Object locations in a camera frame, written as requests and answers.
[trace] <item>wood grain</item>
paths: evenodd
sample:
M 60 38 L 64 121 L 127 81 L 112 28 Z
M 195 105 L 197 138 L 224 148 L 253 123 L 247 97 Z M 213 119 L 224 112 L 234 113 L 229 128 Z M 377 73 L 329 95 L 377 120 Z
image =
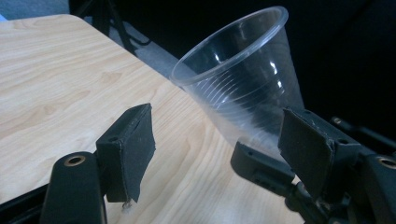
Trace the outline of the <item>wood grain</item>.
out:
M 185 92 L 69 15 L 0 23 L 0 203 L 48 183 L 63 155 L 95 151 L 144 103 L 157 150 L 139 202 L 107 203 L 109 223 L 302 223 L 233 172 L 233 149 Z

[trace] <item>clear plastic cup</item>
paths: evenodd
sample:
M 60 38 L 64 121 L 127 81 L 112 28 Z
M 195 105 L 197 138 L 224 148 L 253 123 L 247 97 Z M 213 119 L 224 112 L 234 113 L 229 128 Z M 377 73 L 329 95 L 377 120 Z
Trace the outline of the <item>clear plastic cup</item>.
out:
M 304 107 L 287 19 L 285 8 L 269 7 L 234 21 L 190 50 L 170 76 L 232 146 L 239 140 L 280 161 L 282 108 Z

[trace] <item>black background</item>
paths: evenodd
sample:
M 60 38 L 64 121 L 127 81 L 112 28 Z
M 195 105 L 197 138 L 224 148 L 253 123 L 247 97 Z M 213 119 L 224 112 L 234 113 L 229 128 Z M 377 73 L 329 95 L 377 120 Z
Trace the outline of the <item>black background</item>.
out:
M 222 26 L 285 7 L 305 107 L 396 139 L 396 1 L 117 1 L 121 16 L 177 58 Z

